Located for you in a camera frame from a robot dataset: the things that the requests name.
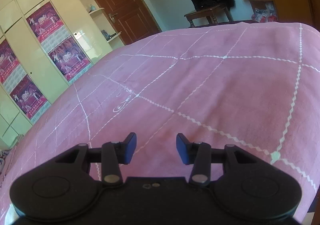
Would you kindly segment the lower right purple poster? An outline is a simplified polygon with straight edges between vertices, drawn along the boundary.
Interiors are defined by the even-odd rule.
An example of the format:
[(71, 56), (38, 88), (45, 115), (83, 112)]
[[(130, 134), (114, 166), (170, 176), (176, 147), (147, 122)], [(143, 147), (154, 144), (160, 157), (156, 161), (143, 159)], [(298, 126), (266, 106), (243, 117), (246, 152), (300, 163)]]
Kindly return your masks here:
[(92, 66), (91, 61), (72, 36), (54, 48), (49, 53), (49, 57), (70, 84)]

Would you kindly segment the cream corner shelves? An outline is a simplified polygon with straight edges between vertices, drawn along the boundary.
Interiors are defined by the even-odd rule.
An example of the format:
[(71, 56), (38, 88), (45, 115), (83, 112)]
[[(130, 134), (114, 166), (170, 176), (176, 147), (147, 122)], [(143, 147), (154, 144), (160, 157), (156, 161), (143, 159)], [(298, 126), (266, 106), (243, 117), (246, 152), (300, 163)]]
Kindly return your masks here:
[(80, 0), (87, 10), (93, 22), (97, 25), (105, 40), (112, 49), (123, 47), (123, 41), (120, 38), (121, 32), (116, 31), (105, 14), (105, 8), (100, 6), (96, 0)]

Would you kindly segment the upper left purple poster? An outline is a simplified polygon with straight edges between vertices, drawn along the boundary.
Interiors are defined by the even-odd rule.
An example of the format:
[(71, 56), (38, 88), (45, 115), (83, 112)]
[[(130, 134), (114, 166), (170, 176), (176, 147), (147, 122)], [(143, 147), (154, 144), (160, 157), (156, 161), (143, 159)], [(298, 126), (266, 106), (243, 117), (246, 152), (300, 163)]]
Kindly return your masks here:
[(1, 43), (0, 54), (1, 83), (4, 84), (20, 63), (6, 39)]

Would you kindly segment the cream wardrobe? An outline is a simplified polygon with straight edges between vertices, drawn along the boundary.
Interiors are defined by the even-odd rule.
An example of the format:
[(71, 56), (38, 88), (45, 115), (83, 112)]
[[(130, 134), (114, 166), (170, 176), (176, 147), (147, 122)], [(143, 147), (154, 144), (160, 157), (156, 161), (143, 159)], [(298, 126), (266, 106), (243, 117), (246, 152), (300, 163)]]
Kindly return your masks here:
[[(40, 43), (27, 17), (50, 2), (63, 22), (55, 33)], [(80, 0), (1, 0), (1, 43), (6, 39), (19, 60), (18, 67), (1, 83), (1, 148), (11, 148), (71, 85), (49, 57), (61, 42), (72, 36), (91, 64), (113, 49)], [(10, 96), (28, 75), (48, 100), (36, 122), (31, 122)]]

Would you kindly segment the upper right purple poster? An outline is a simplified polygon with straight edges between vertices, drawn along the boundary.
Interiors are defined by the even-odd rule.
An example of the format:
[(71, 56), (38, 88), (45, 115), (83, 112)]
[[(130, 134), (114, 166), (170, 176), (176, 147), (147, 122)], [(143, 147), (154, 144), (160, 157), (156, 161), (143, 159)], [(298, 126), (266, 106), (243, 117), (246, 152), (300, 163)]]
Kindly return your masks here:
[(27, 22), (40, 43), (63, 26), (61, 18), (50, 2), (27, 17)]

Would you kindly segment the lower left purple poster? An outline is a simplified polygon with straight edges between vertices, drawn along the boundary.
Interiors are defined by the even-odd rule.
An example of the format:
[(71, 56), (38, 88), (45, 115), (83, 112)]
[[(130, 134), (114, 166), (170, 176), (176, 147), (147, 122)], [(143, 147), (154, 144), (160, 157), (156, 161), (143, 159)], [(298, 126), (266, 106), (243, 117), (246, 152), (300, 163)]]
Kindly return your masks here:
[(36, 122), (48, 100), (31, 80), (25, 75), (10, 93), (17, 106), (31, 122)]

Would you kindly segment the purple poster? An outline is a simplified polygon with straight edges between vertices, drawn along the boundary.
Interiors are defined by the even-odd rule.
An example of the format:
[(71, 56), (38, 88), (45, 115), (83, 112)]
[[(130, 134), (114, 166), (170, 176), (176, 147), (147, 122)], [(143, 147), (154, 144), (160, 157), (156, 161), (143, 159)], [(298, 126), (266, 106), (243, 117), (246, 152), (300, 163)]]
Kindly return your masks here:
[(92, 66), (91, 61), (72, 36), (54, 48), (49, 53), (49, 57), (70, 84)]
[(27, 22), (40, 43), (63, 26), (61, 18), (50, 2), (27, 17)]
[(0, 54), (1, 83), (4, 84), (20, 63), (6, 39), (1, 43)]
[(10, 93), (17, 106), (31, 122), (36, 122), (48, 100), (31, 80), (25, 75)]

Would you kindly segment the grey crumpled cloth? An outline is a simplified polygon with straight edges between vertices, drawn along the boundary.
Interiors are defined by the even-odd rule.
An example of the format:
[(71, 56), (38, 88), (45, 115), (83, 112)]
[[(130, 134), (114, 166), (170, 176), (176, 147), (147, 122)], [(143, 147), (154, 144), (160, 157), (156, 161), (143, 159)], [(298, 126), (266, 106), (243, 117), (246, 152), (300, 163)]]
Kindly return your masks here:
[(0, 153), (0, 172), (1, 175), (5, 175), (10, 167), (11, 164), (11, 158), (12, 158), (12, 153), (11, 153), (11, 149), (9, 150), (1, 150)]

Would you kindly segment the brown wooden door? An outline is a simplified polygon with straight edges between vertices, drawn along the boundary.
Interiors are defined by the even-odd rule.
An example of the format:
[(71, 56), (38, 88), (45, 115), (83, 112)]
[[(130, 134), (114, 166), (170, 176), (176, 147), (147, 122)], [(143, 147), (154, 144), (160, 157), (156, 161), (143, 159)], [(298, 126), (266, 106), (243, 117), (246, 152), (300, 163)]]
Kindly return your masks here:
[(143, 0), (95, 0), (105, 9), (111, 26), (120, 32), (120, 39), (131, 44), (161, 30)]

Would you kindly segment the pink checked bedspread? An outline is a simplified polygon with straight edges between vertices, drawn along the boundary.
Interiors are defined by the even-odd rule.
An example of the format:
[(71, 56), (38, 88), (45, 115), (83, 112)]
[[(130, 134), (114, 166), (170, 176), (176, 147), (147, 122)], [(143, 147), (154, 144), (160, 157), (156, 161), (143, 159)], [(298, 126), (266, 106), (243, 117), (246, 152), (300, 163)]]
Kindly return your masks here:
[(136, 133), (124, 177), (188, 177), (176, 135), (235, 144), (293, 176), (302, 221), (319, 188), (319, 32), (302, 23), (166, 31), (116, 49), (82, 75), (13, 148), (1, 175), (1, 224), (14, 180), (80, 144)]

